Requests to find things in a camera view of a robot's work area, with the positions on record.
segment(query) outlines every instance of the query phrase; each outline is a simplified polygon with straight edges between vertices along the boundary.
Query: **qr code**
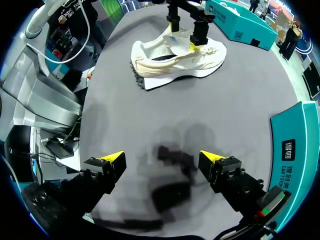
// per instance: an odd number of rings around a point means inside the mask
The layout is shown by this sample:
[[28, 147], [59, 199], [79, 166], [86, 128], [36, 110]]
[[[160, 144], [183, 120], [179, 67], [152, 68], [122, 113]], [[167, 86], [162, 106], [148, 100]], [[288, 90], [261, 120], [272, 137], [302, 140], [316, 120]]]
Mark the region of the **qr code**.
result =
[[235, 39], [241, 39], [243, 34], [244, 33], [241, 32], [241, 31], [235, 31], [234, 38]]

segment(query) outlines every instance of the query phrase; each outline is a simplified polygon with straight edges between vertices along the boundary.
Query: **teal box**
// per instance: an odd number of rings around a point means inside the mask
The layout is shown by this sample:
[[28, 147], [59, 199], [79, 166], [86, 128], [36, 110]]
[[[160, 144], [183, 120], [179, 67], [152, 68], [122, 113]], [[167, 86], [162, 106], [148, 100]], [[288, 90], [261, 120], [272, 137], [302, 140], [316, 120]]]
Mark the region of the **teal box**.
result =
[[[220, 5], [221, 2], [236, 9], [240, 16]], [[205, 10], [215, 15], [214, 23], [232, 41], [269, 51], [278, 35], [265, 21], [236, 3], [208, 0], [205, 2]]]
[[292, 194], [275, 218], [279, 232], [300, 207], [315, 178], [320, 145], [316, 102], [299, 102], [270, 121], [273, 162], [269, 190], [279, 186]]

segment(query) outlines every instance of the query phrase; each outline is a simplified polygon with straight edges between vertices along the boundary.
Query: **sneaker sole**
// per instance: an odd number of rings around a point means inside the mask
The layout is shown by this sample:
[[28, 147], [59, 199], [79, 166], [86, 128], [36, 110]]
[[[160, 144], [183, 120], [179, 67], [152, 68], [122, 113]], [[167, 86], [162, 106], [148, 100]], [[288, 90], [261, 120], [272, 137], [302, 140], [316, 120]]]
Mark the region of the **sneaker sole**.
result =
[[183, 76], [191, 76], [195, 78], [205, 78], [210, 74], [213, 74], [223, 63], [225, 60], [220, 62], [213, 68], [204, 69], [204, 70], [186, 70], [186, 71], [178, 71], [169, 74], [163, 74], [157, 77], [142, 77], [135, 70], [132, 62], [130, 61], [130, 67], [134, 73], [135, 81], [139, 85], [140, 88], [145, 90], [155, 89], [157, 87], [169, 84], [173, 82], [175, 79], [183, 77]]

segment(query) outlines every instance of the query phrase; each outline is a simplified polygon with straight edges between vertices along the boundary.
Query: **teal sign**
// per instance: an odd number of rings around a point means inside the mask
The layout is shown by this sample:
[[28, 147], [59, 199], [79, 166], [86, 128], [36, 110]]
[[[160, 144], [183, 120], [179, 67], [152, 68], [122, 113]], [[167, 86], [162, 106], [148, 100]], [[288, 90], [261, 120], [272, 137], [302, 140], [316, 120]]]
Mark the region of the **teal sign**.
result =
[[279, 186], [292, 194], [275, 219], [278, 232], [295, 214], [315, 177], [320, 145], [316, 102], [299, 102], [270, 120], [273, 165], [269, 190]]

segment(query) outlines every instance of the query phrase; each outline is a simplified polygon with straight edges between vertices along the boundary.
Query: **gray table surface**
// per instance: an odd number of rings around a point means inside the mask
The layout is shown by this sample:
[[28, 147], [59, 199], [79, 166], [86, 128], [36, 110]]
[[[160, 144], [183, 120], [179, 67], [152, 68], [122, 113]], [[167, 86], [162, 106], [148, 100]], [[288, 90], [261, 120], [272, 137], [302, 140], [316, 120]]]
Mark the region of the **gray table surface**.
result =
[[[126, 171], [92, 212], [98, 224], [135, 235], [197, 235], [209, 240], [237, 225], [241, 215], [203, 184], [200, 171], [194, 175], [190, 199], [158, 213], [152, 192], [187, 178], [179, 166], [159, 161], [157, 148], [180, 149], [194, 156], [196, 166], [200, 150], [236, 156], [249, 174], [265, 181], [266, 189], [272, 162], [269, 119], [297, 99], [271, 51], [229, 41], [214, 24], [208, 37], [227, 47], [225, 62], [215, 73], [151, 91], [140, 89], [129, 65], [132, 45], [158, 37], [168, 26], [167, 14], [166, 5], [129, 12], [113, 31], [85, 99], [80, 161], [118, 151], [126, 154]], [[180, 25], [193, 29], [190, 15], [183, 10], [179, 15]], [[163, 225], [153, 229], [159, 221]]]

